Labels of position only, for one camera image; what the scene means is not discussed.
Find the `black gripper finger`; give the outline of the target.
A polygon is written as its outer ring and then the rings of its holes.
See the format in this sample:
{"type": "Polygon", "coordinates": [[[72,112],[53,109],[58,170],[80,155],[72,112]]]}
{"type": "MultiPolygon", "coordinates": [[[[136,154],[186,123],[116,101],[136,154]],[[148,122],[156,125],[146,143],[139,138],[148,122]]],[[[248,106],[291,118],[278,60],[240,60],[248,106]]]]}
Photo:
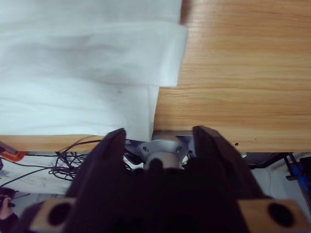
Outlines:
{"type": "Polygon", "coordinates": [[[211,177],[219,178],[236,199],[264,199],[265,194],[247,163],[218,131],[205,126],[192,129],[195,154],[207,162],[211,177]]]}
{"type": "Polygon", "coordinates": [[[65,197],[77,198],[93,193],[118,176],[125,175],[125,139],[123,128],[109,132],[86,157],[65,197]]]}

